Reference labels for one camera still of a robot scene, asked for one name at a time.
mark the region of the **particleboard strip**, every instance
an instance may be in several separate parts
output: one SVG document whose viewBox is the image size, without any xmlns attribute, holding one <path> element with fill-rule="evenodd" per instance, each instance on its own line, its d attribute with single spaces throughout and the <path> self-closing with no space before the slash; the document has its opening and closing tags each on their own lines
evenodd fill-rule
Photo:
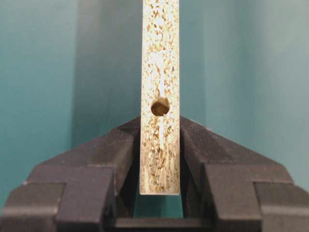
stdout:
<svg viewBox="0 0 309 232">
<path fill-rule="evenodd" d="M 179 0 L 143 0 L 141 85 L 140 194 L 179 194 Z"/>
</svg>

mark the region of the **particleboard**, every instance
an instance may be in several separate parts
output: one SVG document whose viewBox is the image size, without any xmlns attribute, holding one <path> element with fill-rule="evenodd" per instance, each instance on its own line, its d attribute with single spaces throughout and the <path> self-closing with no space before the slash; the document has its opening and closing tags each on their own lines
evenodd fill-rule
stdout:
<svg viewBox="0 0 309 232">
<path fill-rule="evenodd" d="M 140 194 L 180 193 L 179 0 L 143 0 Z"/>
</svg>

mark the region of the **teal wall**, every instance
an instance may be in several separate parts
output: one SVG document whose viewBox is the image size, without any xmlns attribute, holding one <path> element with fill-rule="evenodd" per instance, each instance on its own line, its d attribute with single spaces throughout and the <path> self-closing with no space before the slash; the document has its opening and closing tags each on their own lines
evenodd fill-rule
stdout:
<svg viewBox="0 0 309 232">
<path fill-rule="evenodd" d="M 309 190 L 309 1 L 181 0 L 180 29 L 182 115 Z M 36 163 L 139 115 L 140 46 L 141 0 L 0 1 L 0 208 Z"/>
</svg>

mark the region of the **drilled hole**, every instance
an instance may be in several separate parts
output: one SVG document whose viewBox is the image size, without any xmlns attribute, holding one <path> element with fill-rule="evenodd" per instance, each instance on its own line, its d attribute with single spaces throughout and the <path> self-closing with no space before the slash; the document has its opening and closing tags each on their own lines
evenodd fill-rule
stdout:
<svg viewBox="0 0 309 232">
<path fill-rule="evenodd" d="M 163 116 L 169 112 L 169 101 L 167 98 L 158 98 L 151 105 L 151 112 L 155 116 Z"/>
</svg>

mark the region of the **teal background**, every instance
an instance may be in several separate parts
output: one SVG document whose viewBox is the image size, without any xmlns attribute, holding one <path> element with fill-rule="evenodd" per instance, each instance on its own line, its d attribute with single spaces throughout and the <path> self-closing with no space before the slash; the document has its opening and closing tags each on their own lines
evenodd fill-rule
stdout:
<svg viewBox="0 0 309 232">
<path fill-rule="evenodd" d="M 309 1 L 180 7 L 181 114 L 309 190 Z M 0 208 L 35 164 L 140 114 L 141 13 L 141 0 L 0 1 Z M 179 198 L 138 198 L 151 205 L 181 217 Z"/>
</svg>

